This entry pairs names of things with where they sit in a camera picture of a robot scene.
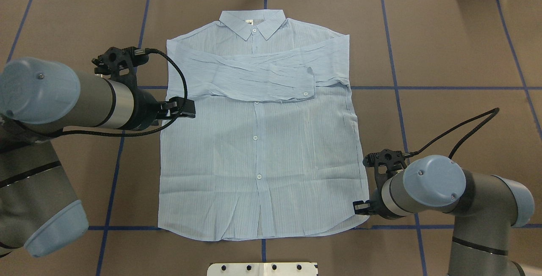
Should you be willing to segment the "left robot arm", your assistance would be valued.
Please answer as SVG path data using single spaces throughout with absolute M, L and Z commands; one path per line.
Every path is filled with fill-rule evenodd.
M 53 147 L 68 135 L 147 135 L 144 129 L 195 118 L 186 95 L 158 101 L 134 73 L 104 78 L 59 62 L 23 57 L 1 73 L 1 257 L 25 249 L 44 257 L 83 236 L 89 221 Z

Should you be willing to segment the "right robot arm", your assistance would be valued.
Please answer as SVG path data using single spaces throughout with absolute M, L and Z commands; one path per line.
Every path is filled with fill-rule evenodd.
M 407 165 L 410 153 L 384 149 L 364 160 L 374 169 L 376 190 L 354 201 L 358 215 L 395 220 L 425 211 L 454 217 L 449 276 L 540 276 L 541 268 L 509 259 L 510 231 L 534 214 L 534 197 L 523 184 L 461 168 L 432 155 Z

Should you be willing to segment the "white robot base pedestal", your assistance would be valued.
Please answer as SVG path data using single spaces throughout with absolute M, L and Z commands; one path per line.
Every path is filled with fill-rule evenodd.
M 318 276 L 313 262 L 247 262 L 211 264 L 207 276 Z

